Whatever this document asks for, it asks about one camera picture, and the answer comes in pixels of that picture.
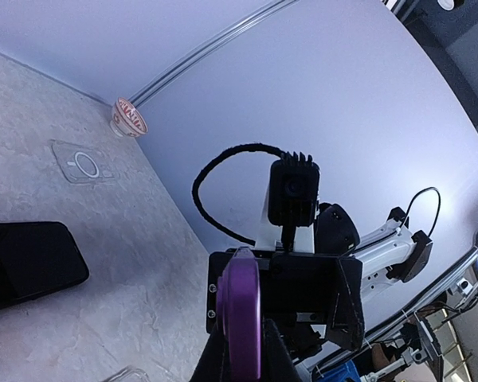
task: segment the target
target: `camera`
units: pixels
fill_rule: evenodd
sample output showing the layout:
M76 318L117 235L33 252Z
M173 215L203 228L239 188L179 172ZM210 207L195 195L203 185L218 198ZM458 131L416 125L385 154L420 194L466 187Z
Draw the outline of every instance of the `camera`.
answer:
M315 219L319 167L311 156L286 153L271 165L268 218L273 225L309 227Z

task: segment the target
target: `smartphone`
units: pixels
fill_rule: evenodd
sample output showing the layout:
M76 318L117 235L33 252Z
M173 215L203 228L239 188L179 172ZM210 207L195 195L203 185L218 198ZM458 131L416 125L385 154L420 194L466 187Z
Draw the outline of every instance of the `smartphone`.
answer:
M62 223L0 224L0 309L73 287L88 275Z

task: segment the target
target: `black cable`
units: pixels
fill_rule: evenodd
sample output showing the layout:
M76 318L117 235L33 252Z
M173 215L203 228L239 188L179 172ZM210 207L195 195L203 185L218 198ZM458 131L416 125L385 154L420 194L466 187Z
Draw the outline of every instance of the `black cable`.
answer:
M461 309L461 308L458 309L454 315L447 317L445 320L441 322L441 324L445 324L446 322L452 321L453 319L461 316L462 314L469 312L470 310L474 309L476 305L478 305L478 295L469 303L468 307L464 309Z
M194 205L197 207L197 210L203 216L203 218L210 224L212 224L215 228L219 229L220 231L224 232L226 235L233 237L235 240L239 240L242 243L246 243L248 245L255 245L255 240L249 239L238 233L232 231L231 229L225 227L224 225L218 223L203 207L202 201L200 200L200 196L198 194L198 190L200 189L200 185L206 179L207 175L220 163L225 161L226 159L239 154L239 153L267 153L271 155L275 155L278 158L281 158L283 155L283 151L278 147L265 145L263 143L248 143L245 145L239 145L235 147L230 147L229 149L223 151L219 154L215 159L210 161L207 166L200 171L200 174L193 182L193 188L191 190L191 194L193 195L193 202Z
M433 230L435 229L436 227L436 224L437 224L437 219L439 218L439 212L441 210L441 193L439 193L439 190L435 187L428 187L426 189L423 189L422 191L420 191L419 193L417 193L416 195L413 196L413 199L411 199L411 202L409 203L409 207L407 208L407 212L406 212L406 218L400 223L400 227L399 228L402 228L404 226L404 224L406 223L407 219L409 219L409 212L411 210L411 207L413 207L413 203L414 201L420 196L422 195L423 193L427 193L428 191L434 191L436 194L437 194L437 211L436 211L436 217L434 218L433 220L433 224L432 224L432 227L429 231L429 237L432 235L432 232Z
M441 310L441 309L444 309L444 310L446 310L448 312L452 312L452 313L458 313L459 312L458 309L453 308L450 305L445 304L444 302L441 302L441 301L434 302L430 305L433 305L433 304L440 304L441 306L439 306L437 308L434 307L434 306L423 306L422 308L417 310L415 313L425 313L425 312L431 311L431 310L434 310L434 313L435 313L435 312L437 312L438 310Z
M439 212L441 210L441 194L439 193L439 190L435 187L428 187L426 189L423 189L422 191L420 191L419 193L417 193L416 195L413 196L413 199L411 199L411 202L409 203L409 207L407 208L407 213L406 213L406 218L402 221L402 223L400 224L399 228L402 228L404 226L404 224L406 223L407 219L409 219L409 212L411 210L411 208L413 207L413 203L414 201L417 199L417 197L419 197L420 195L422 195L423 193L426 193L428 191L435 191L437 193L437 198L438 198L438 202L437 202L437 211L436 211L436 217L434 218L434 221L433 221L433 224L432 224L432 227L430 229L430 232L429 232L429 237L430 235L432 235L432 232L433 230L435 229L436 227L436 223L437 223L437 219L439 218ZM388 233L387 235L383 236L382 238L380 239L377 239L375 241L373 241L372 243L369 243L367 245L364 245L364 246L359 246L357 247L355 250L353 250L353 254L354 253L358 253L359 251L363 251L364 249L367 249L369 247L372 247L374 246L375 244L379 244L381 243L382 241L386 240L386 239L389 239L391 236L393 236L395 233L397 233L396 231L393 231L391 233Z

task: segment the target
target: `marble countertop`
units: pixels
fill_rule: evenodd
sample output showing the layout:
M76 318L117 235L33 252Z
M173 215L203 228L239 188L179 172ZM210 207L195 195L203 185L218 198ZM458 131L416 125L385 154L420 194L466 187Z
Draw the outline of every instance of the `marble countertop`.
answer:
M207 253L109 113L0 56L0 222L61 221L91 273L0 311L0 382L97 382L129 364L152 381L183 381L200 357ZM69 183L50 139L99 149L119 176Z

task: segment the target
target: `purple wheel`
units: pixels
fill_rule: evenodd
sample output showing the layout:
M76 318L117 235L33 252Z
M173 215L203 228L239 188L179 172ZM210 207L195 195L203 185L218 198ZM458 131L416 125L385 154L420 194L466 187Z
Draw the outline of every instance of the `purple wheel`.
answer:
M261 378L261 287L257 261L239 248L217 282L217 323L229 342L234 382Z

